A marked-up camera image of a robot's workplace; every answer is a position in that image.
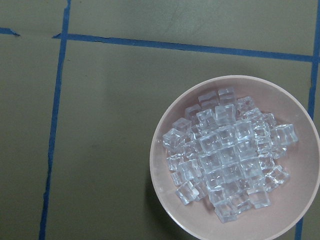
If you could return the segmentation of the clear ice cubes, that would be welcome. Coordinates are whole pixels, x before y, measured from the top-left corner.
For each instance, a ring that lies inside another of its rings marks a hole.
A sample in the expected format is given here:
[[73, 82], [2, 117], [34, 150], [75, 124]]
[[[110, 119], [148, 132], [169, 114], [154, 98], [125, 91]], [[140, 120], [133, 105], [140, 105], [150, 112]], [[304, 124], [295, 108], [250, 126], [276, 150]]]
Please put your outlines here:
[[197, 99], [162, 137], [177, 197], [184, 205], [208, 198], [222, 223], [270, 206], [269, 192], [290, 177], [276, 160], [298, 142], [294, 126], [233, 87]]

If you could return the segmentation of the pink bowl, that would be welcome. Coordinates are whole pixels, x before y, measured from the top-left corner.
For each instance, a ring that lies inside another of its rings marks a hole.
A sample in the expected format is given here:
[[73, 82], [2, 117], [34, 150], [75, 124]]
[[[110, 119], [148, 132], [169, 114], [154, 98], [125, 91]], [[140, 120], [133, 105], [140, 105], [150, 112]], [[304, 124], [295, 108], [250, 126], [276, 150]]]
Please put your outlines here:
[[[184, 205], [166, 163], [162, 136], [194, 105], [198, 96], [232, 86], [238, 97], [251, 96], [256, 105], [281, 123], [294, 125], [298, 143], [282, 162], [287, 183], [269, 195], [271, 205], [250, 209], [235, 221], [222, 223], [207, 199]], [[150, 175], [156, 195], [167, 214], [184, 231], [201, 240], [273, 240], [291, 229], [312, 204], [320, 184], [320, 138], [300, 102], [280, 86], [253, 76], [228, 75], [197, 84], [179, 96], [162, 115], [150, 148]]]

